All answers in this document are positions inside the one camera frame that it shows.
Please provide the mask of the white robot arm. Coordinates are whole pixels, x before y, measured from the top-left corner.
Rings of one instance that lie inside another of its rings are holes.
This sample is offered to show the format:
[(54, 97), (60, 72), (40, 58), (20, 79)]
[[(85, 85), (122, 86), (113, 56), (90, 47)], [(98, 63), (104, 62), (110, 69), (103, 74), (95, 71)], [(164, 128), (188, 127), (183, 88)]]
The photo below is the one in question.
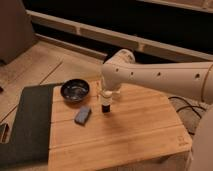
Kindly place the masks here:
[(186, 171), (213, 171), (213, 61), (137, 64), (131, 51), (121, 49), (102, 65), (101, 73), (104, 91), (128, 83), (208, 104), (193, 137)]

